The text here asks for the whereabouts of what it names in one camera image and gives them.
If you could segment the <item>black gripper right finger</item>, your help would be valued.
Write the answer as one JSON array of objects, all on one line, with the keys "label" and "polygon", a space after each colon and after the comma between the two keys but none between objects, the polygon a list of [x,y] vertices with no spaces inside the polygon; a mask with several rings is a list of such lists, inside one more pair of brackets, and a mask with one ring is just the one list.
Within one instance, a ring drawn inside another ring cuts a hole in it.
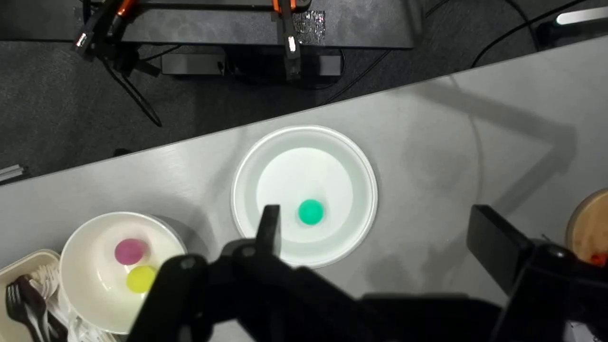
[{"label": "black gripper right finger", "polygon": [[470,208],[465,244],[503,293],[514,288],[533,250],[533,244],[489,206]]}]

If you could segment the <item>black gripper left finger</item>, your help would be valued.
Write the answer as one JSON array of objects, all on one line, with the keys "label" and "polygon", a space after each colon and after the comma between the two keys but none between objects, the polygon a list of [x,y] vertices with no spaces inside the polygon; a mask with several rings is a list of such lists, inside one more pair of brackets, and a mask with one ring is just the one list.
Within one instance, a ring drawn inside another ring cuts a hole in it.
[{"label": "black gripper left finger", "polygon": [[280,246],[280,208],[265,206],[254,236],[256,246],[271,255],[278,254]]}]

